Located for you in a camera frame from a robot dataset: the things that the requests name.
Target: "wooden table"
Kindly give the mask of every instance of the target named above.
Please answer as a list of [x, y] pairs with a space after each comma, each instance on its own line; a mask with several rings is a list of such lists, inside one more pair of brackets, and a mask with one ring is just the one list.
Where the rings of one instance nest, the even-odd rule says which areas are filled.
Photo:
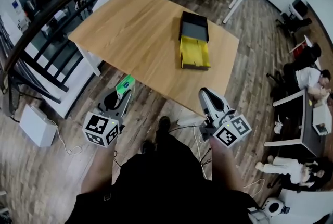
[[208, 71], [182, 69], [180, 17], [188, 9], [169, 0], [110, 0], [69, 36], [78, 46], [131, 74], [163, 96], [203, 116], [202, 87], [224, 95], [239, 40], [208, 21]]

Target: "white device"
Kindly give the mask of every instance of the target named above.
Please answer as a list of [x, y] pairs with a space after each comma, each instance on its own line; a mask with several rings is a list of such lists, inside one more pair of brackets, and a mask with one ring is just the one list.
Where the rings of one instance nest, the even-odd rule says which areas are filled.
[[270, 197], [267, 198], [262, 209], [271, 217], [279, 214], [289, 213], [290, 207], [285, 207], [285, 203], [281, 200]]
[[332, 115], [327, 104], [313, 109], [312, 126], [318, 135], [328, 135], [332, 132]]
[[124, 128], [122, 117], [129, 106], [131, 96], [132, 91], [127, 90], [118, 102], [115, 88], [101, 96], [98, 106], [94, 112], [87, 113], [82, 126], [88, 141], [105, 148], [109, 147]]
[[25, 105], [20, 127], [39, 147], [51, 146], [57, 131], [57, 126], [39, 108], [30, 105]]
[[119, 121], [88, 112], [82, 126], [87, 140], [107, 148], [118, 136]]
[[201, 88], [199, 100], [207, 118], [199, 128], [205, 141], [214, 136], [230, 148], [252, 131], [244, 115], [235, 116], [236, 110], [214, 90]]

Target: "white box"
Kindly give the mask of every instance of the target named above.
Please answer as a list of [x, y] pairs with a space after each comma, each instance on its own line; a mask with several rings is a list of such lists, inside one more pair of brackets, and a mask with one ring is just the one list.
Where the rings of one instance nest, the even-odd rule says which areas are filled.
[[312, 126], [319, 135], [328, 135], [332, 132], [332, 115], [326, 104], [313, 109]]
[[20, 127], [39, 147], [51, 146], [57, 126], [38, 108], [25, 105]]

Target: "black railing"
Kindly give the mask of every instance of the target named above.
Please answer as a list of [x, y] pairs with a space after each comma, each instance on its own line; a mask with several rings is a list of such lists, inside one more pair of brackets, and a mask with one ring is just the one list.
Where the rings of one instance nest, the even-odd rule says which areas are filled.
[[[3, 54], [4, 56], [0, 55], [0, 63], [3, 67], [0, 80], [4, 79], [8, 74], [10, 74], [11, 77], [13, 75], [15, 75], [15, 77], [20, 75], [20, 78], [27, 77], [27, 73], [22, 73], [22, 70], [17, 69], [17, 64], [20, 63], [21, 66], [23, 64], [25, 66], [29, 65], [53, 85], [67, 92], [68, 87], [65, 83], [83, 58], [76, 45], [69, 41], [67, 35], [83, 21], [82, 14], [87, 13], [89, 15], [92, 12], [91, 8], [96, 1], [97, 0], [52, 1], [29, 25], [16, 45], [12, 47], [12, 49], [8, 49], [8, 51]], [[64, 17], [61, 23], [55, 21], [55, 14], [64, 8], [69, 14]], [[50, 28], [50, 33], [45, 34], [42, 30], [47, 24], [49, 24], [47, 27]], [[31, 42], [33, 44], [40, 44], [38, 47], [36, 46], [39, 52], [34, 57], [30, 56], [25, 51]], [[36, 78], [29, 80], [28, 85], [53, 101], [60, 102], [47, 93]]]

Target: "white shirt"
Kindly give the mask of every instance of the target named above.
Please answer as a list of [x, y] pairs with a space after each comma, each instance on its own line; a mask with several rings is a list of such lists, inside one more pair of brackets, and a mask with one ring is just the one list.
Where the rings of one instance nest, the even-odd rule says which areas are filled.
[[303, 68], [302, 70], [296, 71], [296, 78], [298, 82], [298, 87], [300, 90], [306, 87], [316, 87], [320, 89], [318, 83], [321, 72], [315, 68]]

